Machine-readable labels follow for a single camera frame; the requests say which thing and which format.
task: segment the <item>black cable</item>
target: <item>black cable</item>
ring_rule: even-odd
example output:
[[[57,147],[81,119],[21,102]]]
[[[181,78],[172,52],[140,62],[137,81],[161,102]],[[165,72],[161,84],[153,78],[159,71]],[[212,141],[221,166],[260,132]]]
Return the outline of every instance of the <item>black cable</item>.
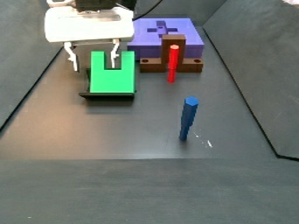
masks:
[[[157,3],[153,5],[153,7],[144,14],[141,14],[139,17],[133,17],[133,21],[145,16],[155,9],[155,7],[160,4],[161,1],[163,0],[159,0]]]

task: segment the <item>black base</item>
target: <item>black base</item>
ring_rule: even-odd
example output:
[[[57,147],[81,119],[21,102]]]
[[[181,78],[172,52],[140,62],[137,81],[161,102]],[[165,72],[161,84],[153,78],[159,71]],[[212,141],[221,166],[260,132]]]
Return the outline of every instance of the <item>black base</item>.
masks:
[[[129,93],[78,93],[78,96],[84,97],[87,100],[93,100],[93,99],[101,99],[101,98],[127,98],[127,99],[133,99],[135,94]]]

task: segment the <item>red cylinder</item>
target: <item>red cylinder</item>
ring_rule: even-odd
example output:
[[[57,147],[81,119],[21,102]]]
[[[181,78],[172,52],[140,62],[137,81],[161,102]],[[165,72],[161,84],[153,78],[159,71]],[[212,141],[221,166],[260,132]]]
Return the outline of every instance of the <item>red cylinder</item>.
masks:
[[[171,45],[171,51],[169,51],[169,64],[168,68],[169,69],[176,69],[177,67],[177,61],[179,61],[179,46],[177,45]]]
[[[179,61],[179,46],[177,45],[171,45],[171,50],[169,50],[169,63],[168,63],[168,82],[173,83],[175,81],[175,69],[177,67],[177,61]]]

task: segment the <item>purple block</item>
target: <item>purple block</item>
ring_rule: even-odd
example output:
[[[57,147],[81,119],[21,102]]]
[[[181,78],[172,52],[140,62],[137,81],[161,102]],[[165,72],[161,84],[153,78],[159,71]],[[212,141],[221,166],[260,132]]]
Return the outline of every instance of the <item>purple block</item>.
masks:
[[[160,58],[164,34],[183,34],[184,58],[200,58],[204,44],[188,18],[140,18],[135,21],[135,38],[127,43],[127,50],[135,51],[135,59]]]

